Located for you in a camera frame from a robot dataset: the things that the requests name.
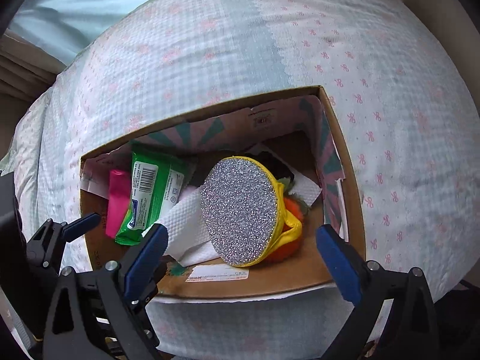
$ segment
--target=metal bolt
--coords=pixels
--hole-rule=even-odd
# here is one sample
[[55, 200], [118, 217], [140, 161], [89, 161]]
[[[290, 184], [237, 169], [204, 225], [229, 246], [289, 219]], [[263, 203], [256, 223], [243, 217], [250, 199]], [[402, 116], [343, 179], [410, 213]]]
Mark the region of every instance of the metal bolt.
[[61, 270], [60, 273], [62, 276], [68, 276], [69, 274], [71, 274], [72, 271], [73, 271], [73, 268], [71, 266], [66, 266]]
[[367, 262], [367, 268], [371, 271], [378, 271], [380, 269], [380, 264], [378, 264], [376, 261], [370, 260]]
[[423, 276], [423, 271], [420, 268], [413, 268], [412, 273], [414, 276], [417, 276], [417, 278], [421, 278]]
[[118, 265], [119, 265], [118, 262], [111, 259], [109, 262], [105, 264], [105, 269], [107, 271], [114, 271], [117, 269]]

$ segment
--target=orange fuzzy object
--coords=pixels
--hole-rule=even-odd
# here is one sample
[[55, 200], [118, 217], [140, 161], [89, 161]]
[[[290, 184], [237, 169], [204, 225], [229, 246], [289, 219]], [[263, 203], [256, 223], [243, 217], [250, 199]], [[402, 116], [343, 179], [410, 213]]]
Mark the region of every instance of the orange fuzzy object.
[[[291, 198], [283, 197], [285, 202], [285, 208], [289, 210], [302, 224], [303, 224], [303, 214], [300, 210], [299, 204]], [[289, 227], [283, 226], [282, 232], [290, 230]], [[265, 258], [264, 261], [268, 263], [279, 263], [287, 257], [290, 257], [293, 253], [297, 251], [302, 242], [302, 237], [298, 237], [296, 240], [289, 242], [288, 244], [280, 246], [275, 252], [270, 254]]]

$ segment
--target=yellow trim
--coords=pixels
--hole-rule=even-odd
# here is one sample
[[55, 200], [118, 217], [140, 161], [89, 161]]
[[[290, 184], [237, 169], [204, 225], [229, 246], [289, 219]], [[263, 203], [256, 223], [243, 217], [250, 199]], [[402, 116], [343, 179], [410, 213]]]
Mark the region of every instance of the yellow trim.
[[[272, 183], [273, 189], [275, 191], [275, 195], [277, 197], [277, 220], [275, 222], [275, 229], [273, 230], [272, 238], [270, 238], [270, 241], [268, 242], [268, 245], [266, 246], [265, 250], [256, 260], [249, 262], [247, 264], [235, 265], [239, 267], [246, 267], [246, 266], [252, 266], [259, 263], [268, 255], [276, 251], [279, 247], [289, 242], [292, 242], [296, 240], [298, 237], [300, 237], [302, 235], [302, 223], [294, 216], [294, 214], [292, 214], [290, 211], [288, 211], [285, 208], [285, 202], [283, 200], [283, 184], [278, 182], [277, 179], [275, 179], [275, 177], [267, 168], [265, 168], [260, 162], [255, 161], [254, 159], [249, 157], [236, 155], [236, 156], [227, 157], [224, 159], [226, 160], [231, 158], [238, 158], [238, 159], [250, 161], [254, 163], [256, 166], [258, 166], [260, 169], [262, 169], [266, 173], [270, 182]], [[290, 227], [290, 230], [287, 230], [286, 232], [282, 233], [284, 224]]]

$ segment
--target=pink object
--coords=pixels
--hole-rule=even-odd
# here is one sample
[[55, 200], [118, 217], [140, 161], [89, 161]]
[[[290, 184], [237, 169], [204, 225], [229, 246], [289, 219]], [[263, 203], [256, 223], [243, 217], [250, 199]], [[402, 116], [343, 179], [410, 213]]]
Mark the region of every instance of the pink object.
[[109, 209], [106, 214], [105, 234], [115, 238], [130, 204], [131, 176], [119, 169], [110, 171]]

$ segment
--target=green package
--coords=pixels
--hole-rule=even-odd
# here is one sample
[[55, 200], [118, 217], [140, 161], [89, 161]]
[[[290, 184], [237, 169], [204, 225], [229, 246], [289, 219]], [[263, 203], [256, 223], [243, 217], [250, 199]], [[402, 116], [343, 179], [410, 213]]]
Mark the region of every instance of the green package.
[[115, 242], [137, 245], [142, 233], [178, 201], [187, 164], [135, 144], [131, 161], [131, 201]]

